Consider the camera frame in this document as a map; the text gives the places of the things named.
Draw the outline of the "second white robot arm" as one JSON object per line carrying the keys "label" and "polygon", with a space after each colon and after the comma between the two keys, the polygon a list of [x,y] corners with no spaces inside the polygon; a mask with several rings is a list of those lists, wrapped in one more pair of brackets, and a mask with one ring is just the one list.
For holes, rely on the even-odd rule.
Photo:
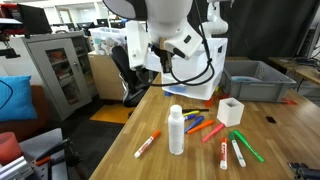
{"label": "second white robot arm", "polygon": [[212,35],[224,34],[228,31],[228,23],[220,16],[220,3],[229,1],[233,5],[234,0],[207,0],[207,20],[199,28],[203,29],[206,38]]}

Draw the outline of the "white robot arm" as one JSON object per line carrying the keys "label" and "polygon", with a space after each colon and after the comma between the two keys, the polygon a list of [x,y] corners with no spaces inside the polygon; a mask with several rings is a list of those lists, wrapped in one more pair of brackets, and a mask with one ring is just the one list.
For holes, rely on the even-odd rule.
{"label": "white robot arm", "polygon": [[147,48],[157,48],[190,59],[202,37],[187,21],[193,0],[102,0],[115,15],[127,19],[129,67],[146,67]]}

